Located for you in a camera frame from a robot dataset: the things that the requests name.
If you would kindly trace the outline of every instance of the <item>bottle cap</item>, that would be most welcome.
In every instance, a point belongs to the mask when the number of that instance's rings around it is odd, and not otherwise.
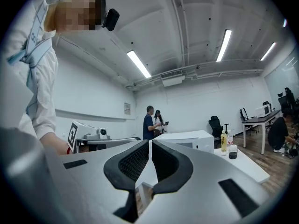
[[[230,152],[236,152],[238,150],[238,147],[236,144],[232,144],[229,148],[229,151]]]

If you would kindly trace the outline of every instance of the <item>black desk top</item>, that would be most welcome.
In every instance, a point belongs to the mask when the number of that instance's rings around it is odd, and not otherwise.
[[[266,117],[254,117],[252,119],[246,120],[244,122],[242,122],[242,124],[247,124],[247,123],[263,123],[265,121],[267,121],[270,118],[273,118],[275,115],[277,115],[279,113],[280,110],[276,110],[276,111],[272,111],[270,114],[268,114]]]

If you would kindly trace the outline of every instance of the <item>air conditioning unit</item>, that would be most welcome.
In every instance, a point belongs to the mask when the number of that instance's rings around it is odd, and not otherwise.
[[[161,79],[163,85],[167,87],[175,84],[181,84],[183,80],[185,80],[185,76],[183,76],[182,70],[176,70],[176,71],[162,74]]]

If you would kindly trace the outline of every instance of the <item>white shoe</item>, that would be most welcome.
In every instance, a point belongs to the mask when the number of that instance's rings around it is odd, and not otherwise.
[[[284,147],[282,147],[280,150],[276,150],[276,149],[274,149],[274,152],[275,153],[284,153],[285,152],[285,148]]]

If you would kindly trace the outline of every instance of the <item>white ceiling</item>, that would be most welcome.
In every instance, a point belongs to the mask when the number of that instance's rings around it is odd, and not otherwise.
[[[290,33],[269,0],[106,0],[106,4],[120,14],[113,32],[102,28],[61,34],[67,42],[59,39],[57,48],[92,60],[91,65],[123,85],[146,82],[127,56],[130,50],[154,80],[155,75],[183,67],[186,75],[196,77],[230,70],[259,73]],[[216,63],[226,29],[232,36],[223,61]],[[261,62],[273,42],[277,45]]]

